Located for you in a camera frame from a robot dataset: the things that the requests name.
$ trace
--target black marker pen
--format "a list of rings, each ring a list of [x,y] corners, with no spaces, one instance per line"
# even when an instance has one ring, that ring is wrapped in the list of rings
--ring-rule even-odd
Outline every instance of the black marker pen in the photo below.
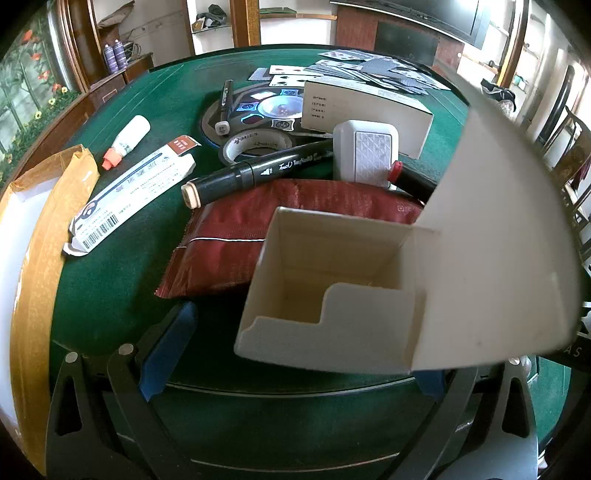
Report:
[[[311,162],[333,157],[333,141],[308,143],[261,157],[247,159],[204,177],[188,181],[181,187],[187,207],[200,208],[238,190],[248,190]]]
[[[216,123],[216,133],[220,136],[230,133],[228,119],[232,113],[232,98],[234,95],[234,81],[226,80],[220,97],[220,121]]]

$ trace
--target chair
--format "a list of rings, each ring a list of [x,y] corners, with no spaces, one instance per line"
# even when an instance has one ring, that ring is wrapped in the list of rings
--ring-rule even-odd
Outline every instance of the chair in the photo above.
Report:
[[[568,107],[565,106],[564,109],[567,114],[566,118],[544,145],[543,153],[545,155],[558,136],[571,126],[569,141],[552,170],[552,177],[561,189],[573,228],[577,233],[580,233],[589,223],[582,204],[591,194],[591,185],[580,196],[577,195],[577,189],[580,182],[587,176],[589,166],[591,166],[591,131]]]

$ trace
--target open box flap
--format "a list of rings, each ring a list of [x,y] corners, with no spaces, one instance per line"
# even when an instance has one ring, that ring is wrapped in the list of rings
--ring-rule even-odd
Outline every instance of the open box flap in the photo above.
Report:
[[[451,368],[568,343],[579,263],[541,155],[494,104],[471,109],[452,162],[416,226],[440,234],[413,369]]]

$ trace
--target white cardboard box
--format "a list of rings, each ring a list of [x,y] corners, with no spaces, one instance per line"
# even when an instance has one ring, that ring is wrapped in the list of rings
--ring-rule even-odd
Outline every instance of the white cardboard box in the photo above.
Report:
[[[561,198],[513,124],[480,95],[468,100],[452,162],[415,224],[276,211],[238,355],[397,374],[492,364],[572,339],[580,261]]]
[[[414,98],[371,85],[326,77],[306,82],[303,128],[332,133],[336,125],[347,120],[393,125],[398,130],[400,153],[418,158],[433,114]]]

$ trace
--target green felt table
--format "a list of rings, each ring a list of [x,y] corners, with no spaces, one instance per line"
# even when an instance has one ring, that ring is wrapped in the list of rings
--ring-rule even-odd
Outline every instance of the green felt table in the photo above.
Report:
[[[101,159],[122,127],[133,116],[144,115],[152,125],[150,133],[120,168],[101,174],[95,193],[119,176],[121,168],[182,134],[203,144],[193,151],[194,173],[209,173],[223,165],[200,133],[200,118],[219,96],[223,82],[231,78],[235,88],[241,88],[252,84],[247,78],[257,67],[306,66],[321,58],[317,53],[323,50],[226,50],[154,69],[93,115],[70,144],[82,143]],[[433,124],[421,157],[403,160],[438,180],[453,155],[468,108],[446,91],[430,90],[419,100],[432,111]],[[323,164],[299,176],[331,175],[331,166]],[[173,187],[88,256],[67,260],[53,315],[52,382],[68,351],[111,353],[122,343],[135,342],[170,310],[174,301],[159,299],[154,291],[190,215],[180,189]],[[236,357],[232,346],[244,299],[243,291],[195,299],[200,315],[197,333],[167,388],[152,400],[172,437],[204,469],[225,466],[227,478],[236,478],[236,469],[241,470],[240,478],[263,478],[278,471],[358,478],[361,469],[377,476],[405,445],[432,401],[419,392],[412,377],[310,372]],[[534,405],[545,434],[560,413],[568,375],[551,362],[539,370],[532,390],[540,392]],[[543,394],[548,388],[553,393]],[[112,399],[106,400],[122,442],[133,455],[125,422]],[[464,434],[458,432],[458,446]]]

